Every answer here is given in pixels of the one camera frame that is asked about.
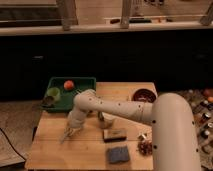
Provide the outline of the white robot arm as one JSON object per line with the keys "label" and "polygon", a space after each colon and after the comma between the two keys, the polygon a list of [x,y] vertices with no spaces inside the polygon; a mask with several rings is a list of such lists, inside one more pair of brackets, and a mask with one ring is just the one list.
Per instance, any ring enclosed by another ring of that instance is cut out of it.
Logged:
{"label": "white robot arm", "polygon": [[69,127],[82,128],[90,111],[150,125],[154,171],[201,171],[193,113],[182,96],[165,93],[153,103],[115,101],[99,98],[94,90],[87,89],[74,97]]}

